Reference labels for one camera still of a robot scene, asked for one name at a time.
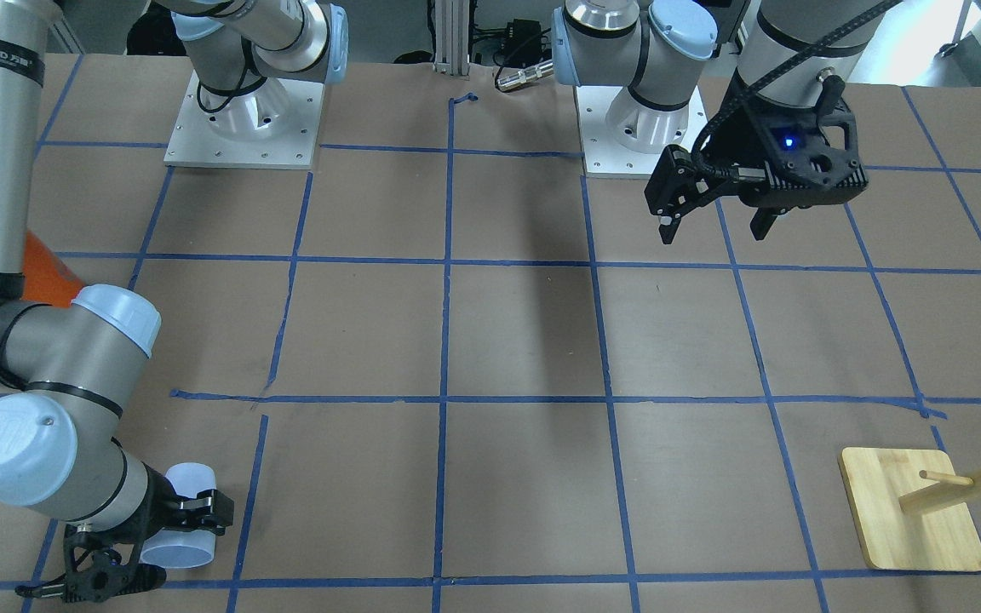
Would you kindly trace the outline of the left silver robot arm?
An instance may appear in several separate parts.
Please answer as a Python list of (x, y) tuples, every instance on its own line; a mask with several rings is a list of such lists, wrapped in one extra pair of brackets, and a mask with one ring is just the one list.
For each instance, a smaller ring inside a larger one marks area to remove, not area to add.
[(868, 189), (844, 92), (891, 1), (763, 1), (720, 108), (696, 137), (673, 135), (719, 25), (697, 1), (565, 1), (554, 12), (556, 80), (618, 89), (617, 140), (657, 154), (644, 198), (669, 244), (686, 215), (723, 197), (754, 209), (762, 240), (791, 209)]

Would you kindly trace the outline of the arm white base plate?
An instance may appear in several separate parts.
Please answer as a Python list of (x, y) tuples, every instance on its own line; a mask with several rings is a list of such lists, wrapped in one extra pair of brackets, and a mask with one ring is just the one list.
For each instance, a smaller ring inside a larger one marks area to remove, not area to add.
[(163, 157), (168, 166), (312, 169), (324, 109), (322, 83), (269, 78), (214, 112), (221, 102), (191, 75)]
[(705, 127), (700, 90), (685, 107), (665, 112), (646, 107), (626, 87), (575, 88), (585, 175), (591, 178), (650, 177), (669, 144), (690, 147)]

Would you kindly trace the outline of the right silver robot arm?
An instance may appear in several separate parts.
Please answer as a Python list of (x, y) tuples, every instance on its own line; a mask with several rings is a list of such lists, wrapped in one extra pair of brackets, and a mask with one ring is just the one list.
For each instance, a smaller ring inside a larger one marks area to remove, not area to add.
[(169, 563), (145, 542), (221, 536), (234, 504), (215, 486), (179, 493), (114, 438), (160, 315), (133, 291), (83, 284), (28, 226), (44, 50), (61, 17), (55, 1), (0, 1), (0, 502), (65, 525), (63, 574), (15, 592), (100, 603), (160, 588)]

